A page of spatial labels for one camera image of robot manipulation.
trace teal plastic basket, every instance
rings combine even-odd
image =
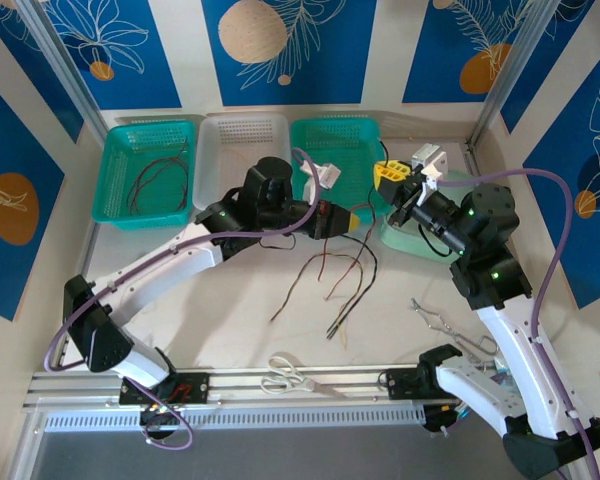
[[[318,165],[331,163],[341,170],[340,178],[331,190],[323,191],[321,198],[351,208],[367,203],[373,187],[373,166],[384,160],[378,124],[370,118],[313,118],[298,120],[291,125],[291,146],[307,152]],[[293,164],[293,192],[302,198],[304,184],[309,178]],[[389,212],[390,206],[372,193],[371,203],[376,215]],[[369,209],[356,211],[363,223],[370,223]]]
[[[93,219],[123,230],[185,225],[193,208],[195,151],[196,130],[191,122],[145,123],[111,129],[102,155]],[[132,211],[129,192],[142,171],[155,160],[178,154],[187,171],[176,164],[162,169],[165,164],[150,167],[142,176],[141,183],[148,182],[137,195],[137,208]],[[185,185],[188,186],[186,205],[180,208]]]

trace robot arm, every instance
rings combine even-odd
[[[153,252],[110,275],[87,283],[77,276],[65,284],[64,318],[69,318],[95,292],[108,291],[106,303],[95,302],[69,327],[69,335],[92,372],[113,370],[168,397],[177,382],[166,356],[124,329],[145,305],[181,281],[228,260],[258,243],[249,232],[288,227],[308,213],[307,202],[293,200],[291,166],[266,157],[252,167],[244,185],[196,216],[182,232]],[[358,224],[348,210],[319,201],[300,233],[323,239],[347,233]],[[200,241],[212,233],[232,232],[235,237]]]
[[[396,207],[389,222],[400,226],[414,219],[459,255],[450,268],[454,284],[499,345],[520,396],[478,372],[450,345],[420,356],[419,388],[429,394],[451,393],[466,402],[503,438],[510,460],[527,478],[540,478],[585,455],[574,416],[579,416],[592,447],[600,448],[600,418],[566,378],[542,326],[537,335],[531,331],[531,286],[506,247],[519,224],[510,190],[481,184],[458,206],[436,191],[446,167],[439,147],[425,145],[415,158],[418,164],[391,161],[375,167],[376,189]],[[534,343],[542,343],[575,409],[567,411],[556,377]]]

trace white table surface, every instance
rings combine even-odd
[[[421,143],[387,142],[391,158],[409,158]],[[457,143],[443,144],[452,169],[466,171]],[[356,232],[363,238],[367,227]],[[177,234],[180,228],[122,231],[100,228],[87,278],[96,279],[126,266]],[[427,329],[411,310],[415,297],[439,310],[448,322],[473,338],[486,333],[451,281],[449,266],[407,255],[384,246],[380,227],[369,245],[379,259],[374,287],[348,318],[347,348],[337,335],[326,340],[326,329],[359,279],[352,270],[330,301],[323,297],[350,261],[327,258],[321,282],[320,259],[314,260],[296,287],[285,311],[270,323],[300,267],[322,249],[322,242],[298,236],[293,251],[253,246],[228,262],[204,271],[148,305],[127,324],[129,332],[160,347],[176,368],[239,368],[266,365],[284,352],[307,366],[343,366],[416,362],[418,355],[449,338]],[[288,241],[284,238],[272,242]],[[356,255],[359,245],[337,238],[329,251]],[[364,253],[364,285],[371,279],[373,260]],[[78,358],[70,342],[64,362]]]

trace white plastic basket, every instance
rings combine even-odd
[[[240,187],[250,167],[262,157],[291,163],[289,124],[275,113],[227,114],[200,124],[193,204],[204,210]]]

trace mint green container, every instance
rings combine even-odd
[[[455,182],[468,178],[471,178],[471,175],[452,171],[446,175],[445,180]],[[462,199],[471,190],[473,190],[473,187],[440,187],[439,189],[440,193],[450,200],[456,202],[457,205],[460,205]],[[442,253],[447,253],[449,251],[449,248],[436,237],[434,237],[430,232],[425,230],[424,233],[427,236],[427,239],[431,242],[431,245],[433,245],[436,250]],[[441,257],[433,253],[420,236],[420,232],[418,232],[418,222],[415,220],[409,220],[402,227],[396,228],[392,225],[389,225],[387,222],[387,217],[383,218],[380,238],[387,247],[393,248],[394,250],[399,250],[401,252],[410,253],[411,255],[416,255],[418,257],[427,258],[435,262],[452,263],[458,259],[458,255],[455,253],[452,253],[448,257]]]
[[[112,223],[123,230],[187,224],[193,208],[195,151],[195,126],[188,121],[124,125],[111,129],[102,154],[93,201],[94,221]],[[159,166],[152,167],[143,176],[143,181],[151,179],[154,173],[155,178],[137,198],[140,213],[131,213],[127,197],[142,170],[154,160],[175,157],[179,153],[188,166],[188,172],[185,174],[177,165],[159,173]],[[183,185],[188,185],[186,205],[178,210]]]
[[[371,118],[312,118],[298,120],[291,125],[291,147],[301,148],[318,165],[331,163],[342,172],[331,190],[323,191],[321,198],[350,209],[367,203],[373,187],[373,166],[384,160],[380,145],[378,124]],[[298,162],[292,162],[294,197],[302,199],[304,184],[309,178],[300,171]],[[391,208],[374,190],[371,203],[376,216]],[[371,211],[356,211],[363,223],[371,223]]]

